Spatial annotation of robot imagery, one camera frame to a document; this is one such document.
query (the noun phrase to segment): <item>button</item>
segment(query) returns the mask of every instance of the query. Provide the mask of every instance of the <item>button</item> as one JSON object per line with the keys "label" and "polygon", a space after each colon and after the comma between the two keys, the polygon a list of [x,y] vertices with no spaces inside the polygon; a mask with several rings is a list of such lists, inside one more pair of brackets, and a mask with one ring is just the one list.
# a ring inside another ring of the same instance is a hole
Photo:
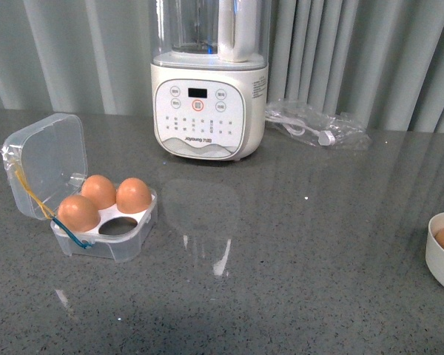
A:
{"label": "button", "polygon": [[225,111],[225,109],[227,108],[225,102],[219,101],[215,104],[215,109],[219,112],[223,112]]}
{"label": "button", "polygon": [[175,109],[178,109],[179,107],[181,107],[181,102],[177,98],[173,98],[171,100],[171,106]]}
{"label": "button", "polygon": [[178,87],[171,87],[169,91],[171,92],[171,95],[173,95],[175,98],[177,98],[181,94],[181,91]]}
{"label": "button", "polygon": [[192,108],[195,111],[202,111],[202,109],[204,108],[204,103],[201,100],[194,100],[192,102]]}
{"label": "button", "polygon": [[225,90],[219,89],[215,92],[215,97],[218,100],[225,100],[225,98],[227,97],[227,93],[225,92]]}

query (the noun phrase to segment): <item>plastic lid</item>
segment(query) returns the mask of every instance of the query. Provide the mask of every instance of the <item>plastic lid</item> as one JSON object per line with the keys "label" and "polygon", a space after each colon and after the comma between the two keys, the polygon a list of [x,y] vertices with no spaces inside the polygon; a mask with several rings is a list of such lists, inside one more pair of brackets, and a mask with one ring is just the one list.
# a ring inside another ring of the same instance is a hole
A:
{"label": "plastic lid", "polygon": [[31,190],[53,211],[87,177],[84,130],[76,115],[56,113],[20,129],[5,140],[1,154],[18,209],[39,220],[46,217],[17,179],[16,169],[23,169]]}

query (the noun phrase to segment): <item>yellow string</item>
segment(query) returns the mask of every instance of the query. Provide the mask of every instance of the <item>yellow string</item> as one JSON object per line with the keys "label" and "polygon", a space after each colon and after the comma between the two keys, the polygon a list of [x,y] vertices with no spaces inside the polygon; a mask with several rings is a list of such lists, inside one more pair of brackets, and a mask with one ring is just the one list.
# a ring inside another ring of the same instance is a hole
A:
{"label": "yellow string", "polygon": [[55,217],[53,210],[46,206],[43,202],[41,202],[41,200],[39,200],[39,198],[35,195],[27,182],[23,169],[18,164],[15,164],[15,175],[18,178],[20,184],[23,186],[23,189],[28,193],[29,196],[31,196],[32,199],[34,199],[34,201],[36,201],[38,206],[41,208],[44,216],[48,220],[52,220],[52,218]]}

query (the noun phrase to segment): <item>gray curtain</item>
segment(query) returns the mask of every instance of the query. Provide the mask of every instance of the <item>gray curtain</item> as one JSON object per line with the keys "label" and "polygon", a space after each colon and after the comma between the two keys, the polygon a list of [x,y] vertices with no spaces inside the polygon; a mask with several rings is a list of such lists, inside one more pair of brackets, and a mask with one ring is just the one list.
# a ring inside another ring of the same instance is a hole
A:
{"label": "gray curtain", "polygon": [[[0,0],[0,108],[152,114],[149,0]],[[269,100],[444,132],[444,0],[273,0]]]}
{"label": "gray curtain", "polygon": [[269,100],[444,132],[444,0],[280,0]]}

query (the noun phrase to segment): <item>plastic bag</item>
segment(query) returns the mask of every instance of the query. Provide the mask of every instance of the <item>plastic bag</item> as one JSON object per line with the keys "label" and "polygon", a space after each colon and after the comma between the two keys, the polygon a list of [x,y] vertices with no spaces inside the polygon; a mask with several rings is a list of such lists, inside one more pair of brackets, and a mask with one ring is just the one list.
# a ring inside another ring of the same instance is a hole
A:
{"label": "plastic bag", "polygon": [[268,103],[265,119],[283,134],[310,146],[367,150],[371,144],[365,129],[349,115],[329,116],[299,101]]}

